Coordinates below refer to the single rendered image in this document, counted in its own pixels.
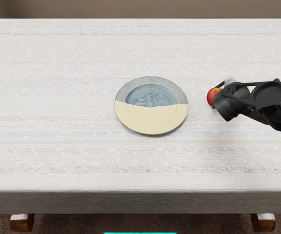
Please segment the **red apple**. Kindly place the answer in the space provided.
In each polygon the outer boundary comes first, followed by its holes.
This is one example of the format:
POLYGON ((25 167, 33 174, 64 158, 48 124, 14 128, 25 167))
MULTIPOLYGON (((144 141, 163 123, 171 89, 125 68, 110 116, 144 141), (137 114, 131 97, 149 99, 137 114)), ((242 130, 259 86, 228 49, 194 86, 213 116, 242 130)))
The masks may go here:
POLYGON ((213 98, 221 90, 222 90, 222 88, 214 87, 214 88, 211 88, 207 93, 207 96, 206 96, 207 102, 213 109, 215 108, 214 104, 213 104, 213 98))

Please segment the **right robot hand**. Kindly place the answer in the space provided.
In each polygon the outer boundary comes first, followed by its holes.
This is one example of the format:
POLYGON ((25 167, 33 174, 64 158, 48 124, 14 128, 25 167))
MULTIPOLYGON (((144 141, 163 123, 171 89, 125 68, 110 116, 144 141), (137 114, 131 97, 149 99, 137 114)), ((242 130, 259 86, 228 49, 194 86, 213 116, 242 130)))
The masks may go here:
POLYGON ((228 86, 229 84, 235 82, 236 80, 234 79, 234 77, 230 76, 227 77, 225 80, 223 80, 221 83, 219 83, 218 85, 215 86, 215 88, 225 88, 226 86, 228 86))

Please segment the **blue and cream patterned plate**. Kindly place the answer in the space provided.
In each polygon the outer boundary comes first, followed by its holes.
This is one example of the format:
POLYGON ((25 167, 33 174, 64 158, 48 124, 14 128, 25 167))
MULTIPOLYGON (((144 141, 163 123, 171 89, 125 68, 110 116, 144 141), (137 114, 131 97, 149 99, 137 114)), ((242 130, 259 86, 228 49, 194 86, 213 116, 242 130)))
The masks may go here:
POLYGON ((188 99, 168 79, 141 77, 121 87, 114 109, 127 128, 144 135, 163 135, 182 125, 188 114, 188 99))

